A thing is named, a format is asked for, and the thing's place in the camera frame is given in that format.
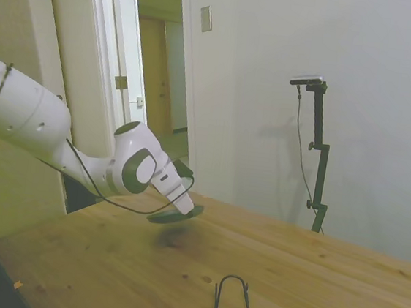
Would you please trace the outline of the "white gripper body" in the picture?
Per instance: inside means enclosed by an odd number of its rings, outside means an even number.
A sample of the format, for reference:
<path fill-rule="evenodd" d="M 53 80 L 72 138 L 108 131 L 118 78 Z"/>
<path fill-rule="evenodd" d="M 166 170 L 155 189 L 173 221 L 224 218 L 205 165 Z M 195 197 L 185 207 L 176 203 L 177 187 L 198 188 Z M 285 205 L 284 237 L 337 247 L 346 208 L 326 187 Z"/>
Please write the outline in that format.
<path fill-rule="evenodd" d="M 192 178 L 193 171 L 183 162 L 168 160 L 163 168 L 157 171 L 151 179 L 154 188 L 165 196 L 182 215 L 186 215 L 194 208 L 188 187 L 184 186 L 184 178 Z"/>

